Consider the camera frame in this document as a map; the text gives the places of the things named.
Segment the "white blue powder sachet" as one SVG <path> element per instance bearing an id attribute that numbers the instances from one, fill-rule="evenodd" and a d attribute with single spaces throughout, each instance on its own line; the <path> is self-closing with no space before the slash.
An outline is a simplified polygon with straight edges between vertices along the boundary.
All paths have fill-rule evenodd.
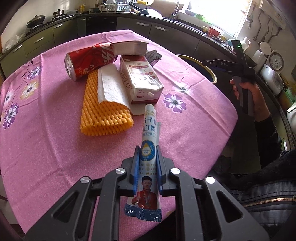
<path id="1" fill-rule="evenodd" d="M 152 104 L 145 106 L 142 143 L 140 145 L 138 190 L 128 198 L 127 216 L 144 221 L 161 222 L 162 211 L 157 186 L 156 146 L 159 144 L 159 123 Z"/>

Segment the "orange foam fruit net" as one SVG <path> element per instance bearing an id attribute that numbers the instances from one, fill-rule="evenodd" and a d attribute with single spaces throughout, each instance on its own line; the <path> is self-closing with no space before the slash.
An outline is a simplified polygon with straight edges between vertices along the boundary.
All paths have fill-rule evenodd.
<path id="1" fill-rule="evenodd" d="M 88 74 L 83 97 L 81 133 L 87 136 L 105 136 L 125 132 L 133 126 L 130 110 L 117 102 L 99 103 L 98 70 Z"/>

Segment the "white milk carton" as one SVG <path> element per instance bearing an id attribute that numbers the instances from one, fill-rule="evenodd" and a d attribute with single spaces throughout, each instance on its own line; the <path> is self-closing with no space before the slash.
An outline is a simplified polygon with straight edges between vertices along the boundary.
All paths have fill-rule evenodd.
<path id="1" fill-rule="evenodd" d="M 164 86 L 145 56 L 122 55 L 119 72 L 131 104 L 158 102 Z"/>

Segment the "white paper towel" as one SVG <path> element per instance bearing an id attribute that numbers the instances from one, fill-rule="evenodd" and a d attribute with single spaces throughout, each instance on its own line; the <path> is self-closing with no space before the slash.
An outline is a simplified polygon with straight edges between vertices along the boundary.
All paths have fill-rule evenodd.
<path id="1" fill-rule="evenodd" d="M 98 102 L 116 102 L 126 106 L 132 115 L 143 115 L 145 104 L 131 104 L 121 75 L 115 64 L 107 64 L 98 70 Z"/>

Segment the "aluminium foil tray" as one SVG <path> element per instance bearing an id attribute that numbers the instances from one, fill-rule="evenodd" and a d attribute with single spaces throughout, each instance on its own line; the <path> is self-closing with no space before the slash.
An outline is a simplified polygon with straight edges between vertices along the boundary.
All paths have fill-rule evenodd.
<path id="1" fill-rule="evenodd" d="M 115 55 L 144 55 L 147 52 L 147 42 L 123 41 L 112 43 L 111 47 Z"/>

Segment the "red soda can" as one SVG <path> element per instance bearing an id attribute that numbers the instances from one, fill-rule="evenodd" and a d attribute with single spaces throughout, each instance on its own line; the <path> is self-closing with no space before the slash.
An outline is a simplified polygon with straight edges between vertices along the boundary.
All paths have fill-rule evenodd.
<path id="1" fill-rule="evenodd" d="M 76 81 L 116 59 L 111 43 L 103 42 L 67 53 L 64 63 L 69 77 Z"/>

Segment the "yellow rimmed blue trash bin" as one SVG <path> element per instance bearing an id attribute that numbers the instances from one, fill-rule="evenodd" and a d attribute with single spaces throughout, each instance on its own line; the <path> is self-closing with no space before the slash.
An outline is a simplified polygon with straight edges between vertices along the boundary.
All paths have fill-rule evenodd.
<path id="1" fill-rule="evenodd" d="M 187 62 L 189 65 L 191 65 L 193 68 L 195 68 L 199 73 L 201 73 L 204 77 L 206 77 L 212 84 L 216 84 L 218 79 L 215 73 L 207 66 L 204 66 L 201 61 L 187 56 L 183 54 L 177 54 L 179 58 L 183 59 L 185 62 Z"/>

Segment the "white rice cooker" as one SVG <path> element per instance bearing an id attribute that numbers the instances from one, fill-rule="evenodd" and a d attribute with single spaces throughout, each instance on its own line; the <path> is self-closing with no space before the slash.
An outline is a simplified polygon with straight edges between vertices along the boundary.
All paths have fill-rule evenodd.
<path id="1" fill-rule="evenodd" d="M 262 67 L 260 74 L 274 95 L 278 96 L 283 90 L 283 80 L 280 75 L 266 64 Z"/>

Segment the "small printed wrapper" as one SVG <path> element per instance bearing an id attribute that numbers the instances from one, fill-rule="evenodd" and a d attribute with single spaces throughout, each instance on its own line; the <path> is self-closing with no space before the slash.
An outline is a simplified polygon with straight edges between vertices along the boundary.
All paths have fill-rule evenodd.
<path id="1" fill-rule="evenodd" d="M 144 56 L 152 67 L 162 58 L 162 55 L 156 50 L 149 51 Z"/>

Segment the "pink floral tablecloth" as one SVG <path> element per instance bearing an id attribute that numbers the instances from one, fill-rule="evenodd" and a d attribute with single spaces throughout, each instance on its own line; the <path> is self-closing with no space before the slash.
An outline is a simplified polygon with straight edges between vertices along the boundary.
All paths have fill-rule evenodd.
<path id="1" fill-rule="evenodd" d="M 101 42 L 145 41 L 120 30 L 64 43 L 25 63 L 1 86 L 1 173 L 13 213 L 27 232 L 82 176 L 105 176 L 142 140 L 143 116 L 118 135 L 81 133 L 85 80 L 69 78 L 68 52 Z M 194 68 L 148 41 L 162 58 L 154 70 L 164 85 L 155 108 L 162 154 L 189 175 L 204 178 L 237 122 L 230 100 Z"/>

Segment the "dish rack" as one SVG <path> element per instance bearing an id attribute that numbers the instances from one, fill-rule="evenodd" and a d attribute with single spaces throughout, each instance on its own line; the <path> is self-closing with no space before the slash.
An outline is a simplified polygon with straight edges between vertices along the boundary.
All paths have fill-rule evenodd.
<path id="1" fill-rule="evenodd" d="M 102 13 L 108 12 L 130 12 L 132 6 L 129 4 L 102 4 L 98 5 L 97 8 Z"/>

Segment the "black wok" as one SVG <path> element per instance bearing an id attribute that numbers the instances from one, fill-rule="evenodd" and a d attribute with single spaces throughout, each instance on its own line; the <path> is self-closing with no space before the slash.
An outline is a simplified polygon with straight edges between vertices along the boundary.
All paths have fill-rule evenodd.
<path id="1" fill-rule="evenodd" d="M 32 29 L 36 26 L 42 25 L 45 20 L 45 15 L 35 15 L 31 20 L 26 23 L 28 29 Z"/>

